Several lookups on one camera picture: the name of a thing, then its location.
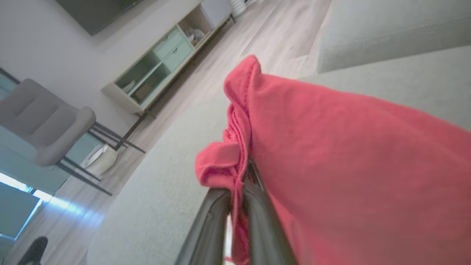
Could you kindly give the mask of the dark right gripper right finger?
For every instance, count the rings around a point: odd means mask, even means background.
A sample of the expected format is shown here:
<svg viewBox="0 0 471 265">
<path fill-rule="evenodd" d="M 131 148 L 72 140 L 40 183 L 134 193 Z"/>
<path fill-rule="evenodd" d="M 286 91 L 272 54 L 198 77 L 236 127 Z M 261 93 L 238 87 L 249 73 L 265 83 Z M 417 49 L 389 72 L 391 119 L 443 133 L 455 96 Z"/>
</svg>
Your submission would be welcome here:
<svg viewBox="0 0 471 265">
<path fill-rule="evenodd" d="M 299 265 L 253 159 L 242 181 L 250 265 Z"/>
</svg>

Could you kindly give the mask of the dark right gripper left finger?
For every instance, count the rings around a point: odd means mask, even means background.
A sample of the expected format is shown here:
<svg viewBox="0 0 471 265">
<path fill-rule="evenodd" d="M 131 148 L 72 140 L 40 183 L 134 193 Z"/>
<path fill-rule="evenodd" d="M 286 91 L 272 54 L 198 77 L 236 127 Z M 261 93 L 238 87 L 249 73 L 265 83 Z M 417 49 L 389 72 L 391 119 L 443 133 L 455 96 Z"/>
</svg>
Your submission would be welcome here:
<svg viewBox="0 0 471 265">
<path fill-rule="evenodd" d="M 226 223 L 231 209 L 229 190 L 209 189 L 175 265 L 224 265 Z"/>
</svg>

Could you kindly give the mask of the red jersey with white stripes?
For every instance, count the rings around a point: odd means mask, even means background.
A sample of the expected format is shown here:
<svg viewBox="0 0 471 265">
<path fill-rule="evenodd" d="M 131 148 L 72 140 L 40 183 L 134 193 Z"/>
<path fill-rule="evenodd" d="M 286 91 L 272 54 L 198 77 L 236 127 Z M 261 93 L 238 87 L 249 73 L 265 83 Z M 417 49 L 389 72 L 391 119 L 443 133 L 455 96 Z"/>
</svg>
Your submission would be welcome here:
<svg viewBox="0 0 471 265">
<path fill-rule="evenodd" d="M 255 162 L 300 265 L 471 265 L 471 132 L 382 99 L 261 72 L 226 78 L 222 142 L 199 182 L 228 188 L 233 260 L 249 264 L 242 181 Z"/>
</svg>

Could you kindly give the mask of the large grey sofa seat cushion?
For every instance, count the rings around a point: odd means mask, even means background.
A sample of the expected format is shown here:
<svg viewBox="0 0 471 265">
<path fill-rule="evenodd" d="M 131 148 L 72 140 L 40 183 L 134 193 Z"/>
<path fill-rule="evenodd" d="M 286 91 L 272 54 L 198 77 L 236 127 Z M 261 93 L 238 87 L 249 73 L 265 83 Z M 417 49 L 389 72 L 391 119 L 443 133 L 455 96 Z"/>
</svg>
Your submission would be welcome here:
<svg viewBox="0 0 471 265">
<path fill-rule="evenodd" d="M 305 77 L 427 112 L 471 131 L 471 46 L 455 47 Z M 229 100 L 218 92 L 187 109 L 150 149 L 111 204 L 89 246 L 87 265 L 171 265 L 207 188 L 195 157 L 222 139 Z"/>
</svg>

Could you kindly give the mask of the black rounded object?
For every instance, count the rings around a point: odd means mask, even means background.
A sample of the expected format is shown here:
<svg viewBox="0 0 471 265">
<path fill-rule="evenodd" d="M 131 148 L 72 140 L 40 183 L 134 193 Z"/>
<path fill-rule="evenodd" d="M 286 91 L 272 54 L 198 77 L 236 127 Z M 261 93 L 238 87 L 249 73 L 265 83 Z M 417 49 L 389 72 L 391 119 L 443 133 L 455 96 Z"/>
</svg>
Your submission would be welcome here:
<svg viewBox="0 0 471 265">
<path fill-rule="evenodd" d="M 42 256 L 47 248 L 48 238 L 36 238 L 17 265 L 42 265 Z"/>
</svg>

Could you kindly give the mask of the cream and mint TV cabinet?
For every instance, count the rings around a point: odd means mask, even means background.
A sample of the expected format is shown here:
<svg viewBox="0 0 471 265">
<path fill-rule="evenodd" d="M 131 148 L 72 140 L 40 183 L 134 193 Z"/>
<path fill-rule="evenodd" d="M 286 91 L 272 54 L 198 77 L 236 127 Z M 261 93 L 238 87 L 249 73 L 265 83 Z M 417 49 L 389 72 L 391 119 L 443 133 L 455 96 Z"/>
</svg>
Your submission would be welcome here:
<svg viewBox="0 0 471 265">
<path fill-rule="evenodd" d="M 138 116 L 124 139 L 128 140 L 148 116 L 155 117 L 154 108 L 167 97 L 180 72 L 229 20 L 234 20 L 229 0 L 199 0 L 160 40 L 101 89 L 119 107 Z M 188 28 L 200 29 L 206 35 L 196 47 L 185 35 Z M 114 150 L 129 147 L 122 141 L 111 140 L 111 145 Z"/>
</svg>

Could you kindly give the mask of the white toy in cabinet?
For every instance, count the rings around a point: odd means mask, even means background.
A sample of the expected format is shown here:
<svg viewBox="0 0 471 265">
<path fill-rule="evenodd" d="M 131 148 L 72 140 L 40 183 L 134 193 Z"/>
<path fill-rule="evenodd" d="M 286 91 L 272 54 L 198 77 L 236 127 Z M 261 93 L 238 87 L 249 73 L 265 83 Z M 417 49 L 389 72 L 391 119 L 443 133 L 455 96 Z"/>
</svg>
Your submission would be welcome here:
<svg viewBox="0 0 471 265">
<path fill-rule="evenodd" d="M 200 29 L 188 28 L 185 35 L 193 46 L 197 46 L 205 37 L 205 33 Z"/>
</svg>

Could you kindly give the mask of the grey upholstered chair black legs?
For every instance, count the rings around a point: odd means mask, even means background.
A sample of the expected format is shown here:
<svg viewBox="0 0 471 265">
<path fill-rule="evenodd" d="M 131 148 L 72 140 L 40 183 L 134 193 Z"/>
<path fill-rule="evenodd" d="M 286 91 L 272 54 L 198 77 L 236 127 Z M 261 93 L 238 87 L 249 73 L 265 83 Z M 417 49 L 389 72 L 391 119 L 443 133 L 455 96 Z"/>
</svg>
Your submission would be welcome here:
<svg viewBox="0 0 471 265">
<path fill-rule="evenodd" d="M 42 167 L 57 166 L 71 176 L 107 195 L 109 191 L 89 180 L 98 179 L 66 155 L 74 144 L 89 134 L 100 135 L 134 149 L 143 149 L 96 120 L 89 107 L 75 108 L 32 79 L 25 79 L 0 99 L 0 126 L 34 147 L 33 162 Z"/>
</svg>

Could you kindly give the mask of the white ribbed vase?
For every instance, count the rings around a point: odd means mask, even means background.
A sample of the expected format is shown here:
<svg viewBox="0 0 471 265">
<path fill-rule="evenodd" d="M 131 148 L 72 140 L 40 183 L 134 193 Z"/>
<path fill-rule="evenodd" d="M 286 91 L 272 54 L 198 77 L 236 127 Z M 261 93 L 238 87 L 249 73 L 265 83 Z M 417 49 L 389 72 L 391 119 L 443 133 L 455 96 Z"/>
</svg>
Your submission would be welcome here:
<svg viewBox="0 0 471 265">
<path fill-rule="evenodd" d="M 232 15 L 235 17 L 240 16 L 247 10 L 245 0 L 229 0 L 229 4 L 232 7 Z"/>
</svg>

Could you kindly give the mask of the dark wall television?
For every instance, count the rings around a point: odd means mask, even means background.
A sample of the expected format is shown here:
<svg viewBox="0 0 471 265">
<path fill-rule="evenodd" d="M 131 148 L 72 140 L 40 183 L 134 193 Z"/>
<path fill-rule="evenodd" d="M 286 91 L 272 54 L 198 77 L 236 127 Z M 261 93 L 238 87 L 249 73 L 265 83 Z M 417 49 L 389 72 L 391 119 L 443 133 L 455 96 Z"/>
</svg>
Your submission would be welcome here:
<svg viewBox="0 0 471 265">
<path fill-rule="evenodd" d="M 55 0 L 91 36 L 143 0 Z"/>
</svg>

